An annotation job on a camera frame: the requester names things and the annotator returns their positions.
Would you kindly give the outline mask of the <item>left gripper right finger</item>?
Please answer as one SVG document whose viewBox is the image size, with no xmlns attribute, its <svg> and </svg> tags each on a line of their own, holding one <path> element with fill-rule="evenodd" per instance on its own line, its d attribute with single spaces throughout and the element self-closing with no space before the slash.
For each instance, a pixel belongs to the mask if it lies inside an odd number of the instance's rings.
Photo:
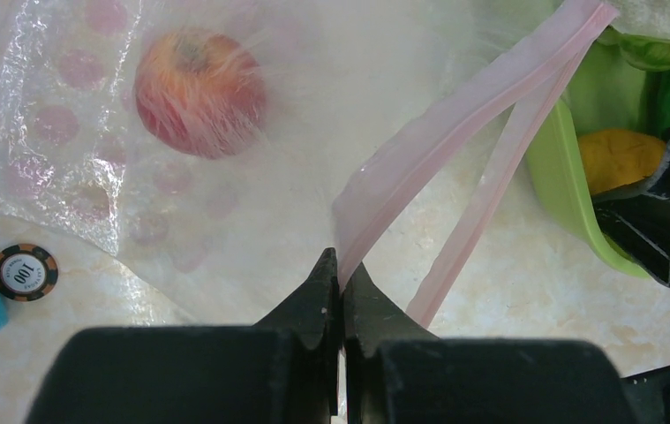
<svg viewBox="0 0 670 424">
<path fill-rule="evenodd" d="M 364 266 L 342 297 L 350 423 L 634 423 L 621 378 L 574 339 L 440 338 Z"/>
</svg>

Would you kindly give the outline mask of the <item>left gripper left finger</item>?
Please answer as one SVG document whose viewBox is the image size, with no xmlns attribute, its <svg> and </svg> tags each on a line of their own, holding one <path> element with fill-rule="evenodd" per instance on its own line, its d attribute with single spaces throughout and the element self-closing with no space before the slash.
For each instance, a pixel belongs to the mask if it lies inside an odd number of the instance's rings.
<svg viewBox="0 0 670 424">
<path fill-rule="evenodd" d="M 337 407 L 337 259 L 252 325 L 98 327 L 46 374 L 30 423 L 326 423 Z"/>
</svg>

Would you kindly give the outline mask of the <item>orange toy mango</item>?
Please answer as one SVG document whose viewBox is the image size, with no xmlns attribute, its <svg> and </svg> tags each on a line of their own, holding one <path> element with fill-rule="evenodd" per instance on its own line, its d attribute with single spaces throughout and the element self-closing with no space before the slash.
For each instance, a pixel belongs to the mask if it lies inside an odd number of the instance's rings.
<svg viewBox="0 0 670 424">
<path fill-rule="evenodd" d="M 639 182 L 658 168 L 666 143 L 627 129 L 607 129 L 577 139 L 590 195 Z"/>
</svg>

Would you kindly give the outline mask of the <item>green plastic bin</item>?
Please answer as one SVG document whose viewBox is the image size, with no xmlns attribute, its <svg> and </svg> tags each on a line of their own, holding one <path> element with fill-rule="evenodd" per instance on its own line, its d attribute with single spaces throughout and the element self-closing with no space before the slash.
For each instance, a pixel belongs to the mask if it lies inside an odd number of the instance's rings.
<svg viewBox="0 0 670 424">
<path fill-rule="evenodd" d="M 595 43 L 526 160 L 563 228 L 612 268 L 670 288 L 670 42 Z"/>
</svg>

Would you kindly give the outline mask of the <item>clear zip top bag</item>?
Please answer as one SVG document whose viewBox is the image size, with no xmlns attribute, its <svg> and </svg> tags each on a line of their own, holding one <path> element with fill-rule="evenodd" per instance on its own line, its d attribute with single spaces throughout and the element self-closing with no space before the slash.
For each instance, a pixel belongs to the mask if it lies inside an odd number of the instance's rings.
<svg viewBox="0 0 670 424">
<path fill-rule="evenodd" d="M 113 255 L 215 320 L 270 308 L 331 247 L 346 284 L 487 125 L 409 313 L 428 324 L 587 50 L 605 1 L 15 1 L 0 27 L 0 214 Z M 267 87 L 258 140 L 206 159 L 136 111 L 157 37 L 239 42 Z"/>
</svg>

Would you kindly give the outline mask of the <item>red toy apple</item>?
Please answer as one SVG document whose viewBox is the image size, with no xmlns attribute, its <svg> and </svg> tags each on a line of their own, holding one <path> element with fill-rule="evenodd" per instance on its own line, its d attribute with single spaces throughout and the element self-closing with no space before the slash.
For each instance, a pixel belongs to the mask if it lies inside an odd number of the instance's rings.
<svg viewBox="0 0 670 424">
<path fill-rule="evenodd" d="M 133 96 L 149 133 L 169 148 L 206 159 L 248 149 L 267 114 L 257 60 L 234 39 L 201 27 L 150 43 L 136 69 Z"/>
</svg>

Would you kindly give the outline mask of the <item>white toy cauliflower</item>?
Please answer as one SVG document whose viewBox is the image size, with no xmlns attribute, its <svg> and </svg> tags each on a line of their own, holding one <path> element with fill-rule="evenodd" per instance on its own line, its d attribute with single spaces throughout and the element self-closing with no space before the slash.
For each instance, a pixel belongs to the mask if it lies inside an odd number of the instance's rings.
<svg viewBox="0 0 670 424">
<path fill-rule="evenodd" d="M 647 72 L 670 70 L 670 0 L 612 1 L 620 16 L 598 43 L 617 49 L 631 66 Z"/>
</svg>

